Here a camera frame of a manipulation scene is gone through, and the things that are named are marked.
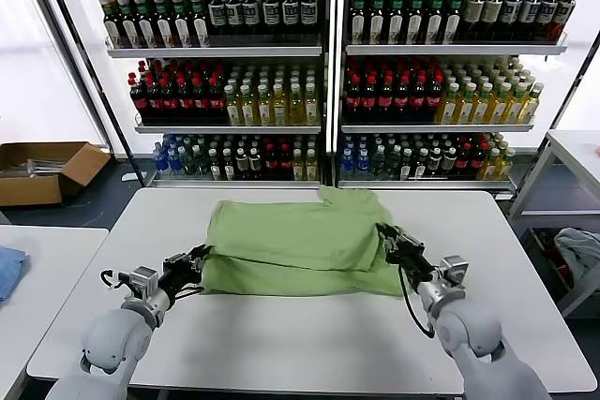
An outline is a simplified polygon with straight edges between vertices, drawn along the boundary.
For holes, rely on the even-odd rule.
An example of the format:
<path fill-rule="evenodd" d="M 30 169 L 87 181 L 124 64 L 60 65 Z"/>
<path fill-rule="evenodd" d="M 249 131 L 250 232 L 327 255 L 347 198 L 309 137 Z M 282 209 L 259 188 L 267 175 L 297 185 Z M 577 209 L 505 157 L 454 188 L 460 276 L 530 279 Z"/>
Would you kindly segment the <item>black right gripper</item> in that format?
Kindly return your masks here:
<path fill-rule="evenodd" d="M 405 233 L 400 227 L 377 223 L 387 263 L 400 263 L 411 284 L 430 282 L 438 269 L 425 258 L 425 244 Z"/>

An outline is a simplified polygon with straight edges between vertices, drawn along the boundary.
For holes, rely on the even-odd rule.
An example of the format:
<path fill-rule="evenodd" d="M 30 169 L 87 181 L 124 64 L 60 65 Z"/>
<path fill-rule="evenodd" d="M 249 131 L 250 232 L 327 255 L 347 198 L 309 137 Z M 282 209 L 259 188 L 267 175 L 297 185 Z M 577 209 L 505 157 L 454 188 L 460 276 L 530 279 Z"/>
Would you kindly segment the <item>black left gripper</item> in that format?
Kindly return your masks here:
<path fill-rule="evenodd" d="M 200 284 L 203 266 L 211 249 L 211 245 L 200 244 L 193 247 L 188 254 L 180 253 L 163 260 L 163 273 L 157 286 L 170 300 L 175 300 L 187 285 Z"/>

